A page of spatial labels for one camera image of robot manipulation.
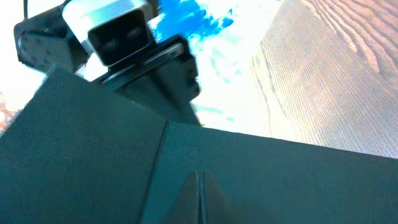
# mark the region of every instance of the table surface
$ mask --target table surface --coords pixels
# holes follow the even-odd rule
[[[252,58],[267,135],[398,157],[398,2],[284,1]]]

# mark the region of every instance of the wooden table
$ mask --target wooden table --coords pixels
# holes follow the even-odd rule
[[[249,73],[266,135],[398,158],[398,1],[285,0]]]

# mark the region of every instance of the camera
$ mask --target camera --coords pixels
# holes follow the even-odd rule
[[[72,0],[62,17],[89,55],[111,66],[154,41],[146,22],[153,18],[145,0]]]

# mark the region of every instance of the blue paint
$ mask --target blue paint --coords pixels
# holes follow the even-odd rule
[[[168,39],[175,34],[182,34],[185,38],[199,35],[201,38],[220,33],[234,21],[230,18],[215,19],[201,9],[195,0],[163,0],[160,1],[161,13],[164,18],[158,23],[155,33],[160,36],[159,41]]]
[[[207,106],[200,106],[200,105],[195,105],[195,109],[197,111],[207,111],[207,112],[211,112],[211,113],[218,113],[218,114],[224,114],[224,112],[222,110],[216,109],[216,108],[210,108]]]

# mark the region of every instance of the blue cloth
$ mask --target blue cloth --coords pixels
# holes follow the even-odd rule
[[[214,18],[196,0],[163,0],[160,6],[164,18],[154,29],[159,42],[175,34],[182,34],[185,38],[197,34],[205,38],[219,34],[234,22],[228,17]],[[228,14],[232,14],[232,9],[226,12]]]

